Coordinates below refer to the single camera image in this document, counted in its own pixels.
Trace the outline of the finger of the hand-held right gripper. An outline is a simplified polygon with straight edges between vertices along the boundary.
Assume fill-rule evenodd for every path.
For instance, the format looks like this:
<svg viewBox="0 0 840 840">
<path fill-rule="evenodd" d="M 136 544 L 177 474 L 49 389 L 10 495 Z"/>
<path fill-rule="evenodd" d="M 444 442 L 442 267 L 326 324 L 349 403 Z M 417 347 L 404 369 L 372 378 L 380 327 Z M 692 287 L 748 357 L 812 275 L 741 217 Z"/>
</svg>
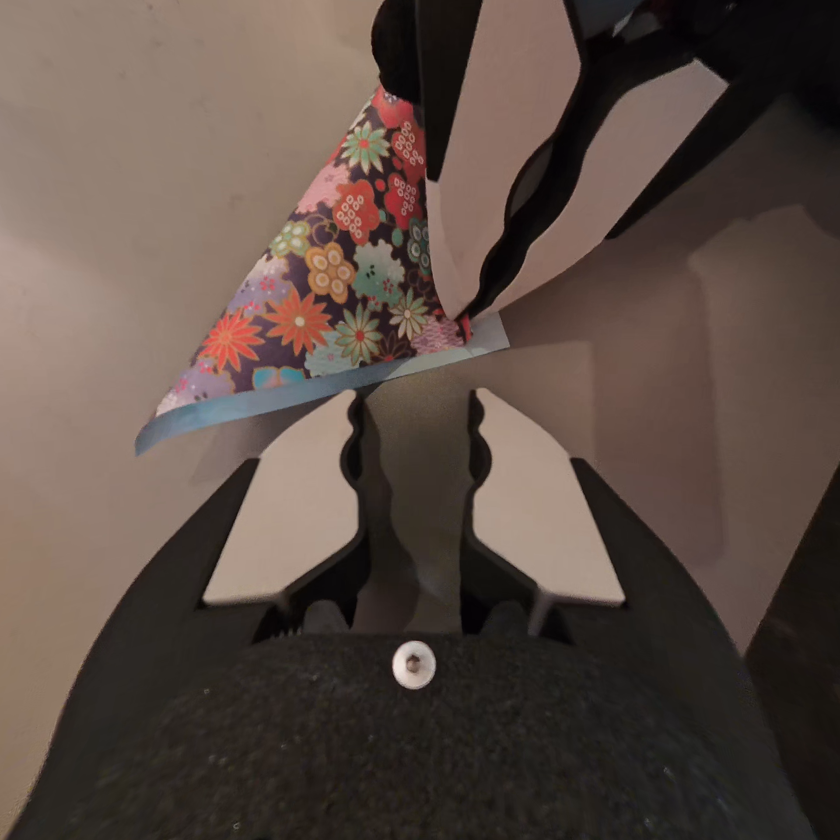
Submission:
<svg viewBox="0 0 840 840">
<path fill-rule="evenodd" d="M 533 193 L 486 260 L 470 317 L 500 311 L 593 251 L 728 86 L 698 58 L 595 66 Z"/>
<path fill-rule="evenodd" d="M 482 2 L 438 171 L 432 106 L 455 84 L 428 94 L 427 229 L 446 317 L 478 302 L 480 274 L 505 232 L 515 187 L 559 128 L 581 69 L 565 2 Z"/>
</svg>

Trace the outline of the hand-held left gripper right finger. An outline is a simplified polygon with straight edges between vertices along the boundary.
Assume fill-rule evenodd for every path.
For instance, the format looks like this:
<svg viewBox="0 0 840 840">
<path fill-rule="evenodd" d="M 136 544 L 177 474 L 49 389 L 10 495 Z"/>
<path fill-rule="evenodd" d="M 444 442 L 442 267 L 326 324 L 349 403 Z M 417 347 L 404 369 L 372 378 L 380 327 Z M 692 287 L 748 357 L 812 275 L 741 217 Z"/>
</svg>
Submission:
<svg viewBox="0 0 840 840">
<path fill-rule="evenodd" d="M 575 460 L 485 387 L 469 394 L 469 475 L 459 548 L 464 634 L 513 603 L 529 635 L 569 635 L 566 606 L 620 610 L 627 596 Z"/>
</svg>

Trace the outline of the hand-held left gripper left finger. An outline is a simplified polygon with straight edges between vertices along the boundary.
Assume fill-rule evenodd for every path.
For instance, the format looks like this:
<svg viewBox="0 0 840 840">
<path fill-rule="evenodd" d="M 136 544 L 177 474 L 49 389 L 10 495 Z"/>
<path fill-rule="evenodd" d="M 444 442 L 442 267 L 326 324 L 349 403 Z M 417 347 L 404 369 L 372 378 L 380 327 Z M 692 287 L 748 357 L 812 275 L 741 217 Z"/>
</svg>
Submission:
<svg viewBox="0 0 840 840">
<path fill-rule="evenodd" d="M 206 606 L 271 603 L 289 627 L 315 602 L 351 626 L 371 574 L 359 493 L 364 399 L 344 391 L 259 457 L 203 593 Z"/>
</svg>

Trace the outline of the floral origami paper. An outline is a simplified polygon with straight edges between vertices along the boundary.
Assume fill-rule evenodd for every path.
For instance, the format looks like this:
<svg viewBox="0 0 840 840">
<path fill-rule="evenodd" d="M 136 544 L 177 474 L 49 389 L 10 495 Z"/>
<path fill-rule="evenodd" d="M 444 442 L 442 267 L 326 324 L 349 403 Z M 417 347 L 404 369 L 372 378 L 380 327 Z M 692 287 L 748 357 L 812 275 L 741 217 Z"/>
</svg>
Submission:
<svg viewBox="0 0 840 840">
<path fill-rule="evenodd" d="M 378 86 L 135 439 L 183 434 L 506 350 L 445 315 L 418 106 Z"/>
</svg>

